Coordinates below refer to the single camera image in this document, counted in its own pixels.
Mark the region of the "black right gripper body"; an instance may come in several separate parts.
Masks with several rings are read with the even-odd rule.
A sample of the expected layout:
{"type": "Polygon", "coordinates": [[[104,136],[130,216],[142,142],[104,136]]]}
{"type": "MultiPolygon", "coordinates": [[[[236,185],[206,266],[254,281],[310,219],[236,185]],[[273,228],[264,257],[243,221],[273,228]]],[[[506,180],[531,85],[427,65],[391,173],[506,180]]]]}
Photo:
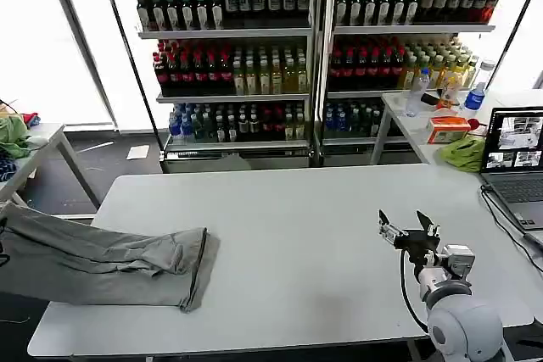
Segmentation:
{"type": "Polygon", "coordinates": [[[424,230],[407,230],[395,238],[394,247],[405,250],[412,264],[420,267],[430,266],[435,264],[438,238],[424,230]]]}

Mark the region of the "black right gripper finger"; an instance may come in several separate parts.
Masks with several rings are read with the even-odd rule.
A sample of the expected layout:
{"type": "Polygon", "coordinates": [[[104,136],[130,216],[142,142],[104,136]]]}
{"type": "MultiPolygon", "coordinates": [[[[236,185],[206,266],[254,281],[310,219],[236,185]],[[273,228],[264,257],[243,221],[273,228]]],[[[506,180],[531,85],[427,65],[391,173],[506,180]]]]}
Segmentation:
{"type": "Polygon", "coordinates": [[[378,218],[378,234],[394,246],[396,239],[401,236],[401,230],[389,222],[387,215],[381,209],[378,211],[378,218]]]}
{"type": "Polygon", "coordinates": [[[427,237],[439,237],[439,226],[436,225],[426,214],[418,210],[417,218],[427,237]]]}

